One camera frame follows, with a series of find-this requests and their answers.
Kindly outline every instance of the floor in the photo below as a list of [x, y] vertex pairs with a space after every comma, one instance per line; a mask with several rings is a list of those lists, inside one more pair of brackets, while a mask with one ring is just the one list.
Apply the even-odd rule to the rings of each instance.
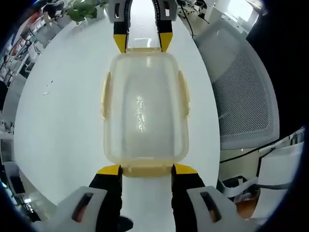
[[[190, 31], [190, 27], [186, 19], [181, 19]], [[190, 14], [188, 16], [188, 20], [191, 24], [194, 36], [198, 36], [201, 32], [210, 26], [206, 21], [197, 17], [197, 14]], [[250, 149], [223, 150], [221, 151], [220, 160], [226, 160], [244, 154], [249, 150]], [[254, 177], [257, 171], [258, 158], [258, 152], [253, 152], [248, 156], [221, 164], [219, 170], [219, 179], [225, 180], [237, 175], [242, 175], [246, 178]], [[56, 211], [56, 206], [48, 199], [46, 199], [39, 191], [37, 191], [31, 182], [22, 173], [21, 179], [26, 190], [25, 198], [29, 198], [31, 200], [31, 205], [41, 220], [47, 220], [51, 218]]]

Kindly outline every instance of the clear plastic box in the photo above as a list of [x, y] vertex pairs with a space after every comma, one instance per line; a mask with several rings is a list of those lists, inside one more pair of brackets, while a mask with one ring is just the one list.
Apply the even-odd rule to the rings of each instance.
[[159, 167], [186, 156], [188, 88], [171, 54], [141, 48], [115, 57], [101, 103], [111, 162]]

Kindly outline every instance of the green leaves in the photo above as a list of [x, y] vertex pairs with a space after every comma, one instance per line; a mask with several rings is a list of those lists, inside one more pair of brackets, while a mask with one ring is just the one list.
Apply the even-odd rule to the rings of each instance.
[[75, 22], [84, 21], [85, 18], [97, 18], [97, 9], [92, 0], [71, 0], [69, 2], [68, 16]]

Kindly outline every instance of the plastic food container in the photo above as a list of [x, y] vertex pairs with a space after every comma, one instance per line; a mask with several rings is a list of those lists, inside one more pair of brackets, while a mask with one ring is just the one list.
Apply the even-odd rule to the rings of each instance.
[[171, 166], [189, 148], [187, 84], [171, 54], [135, 50], [115, 57], [104, 81], [104, 152], [121, 166]]

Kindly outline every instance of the round table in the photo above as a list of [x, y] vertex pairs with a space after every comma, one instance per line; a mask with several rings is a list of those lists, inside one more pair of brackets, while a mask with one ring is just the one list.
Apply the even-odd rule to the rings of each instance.
[[[133, 4], [131, 21], [135, 21]], [[189, 152], [180, 163], [196, 169], [206, 186], [216, 186], [220, 134], [211, 82], [182, 21], [177, 18], [172, 27], [168, 52], [187, 79], [191, 99]], [[112, 165], [103, 151], [100, 104], [103, 81], [112, 58], [119, 54], [112, 34], [107, 17], [78, 26], [71, 22], [43, 51], [23, 89], [15, 121], [15, 161], [54, 204], [88, 186], [100, 168]], [[124, 177], [122, 214], [133, 219], [134, 229], [147, 225], [149, 231], [149, 221], [156, 226], [160, 221], [161, 231], [173, 230], [170, 183], [170, 176]], [[136, 220], [144, 224], [139, 227]]]

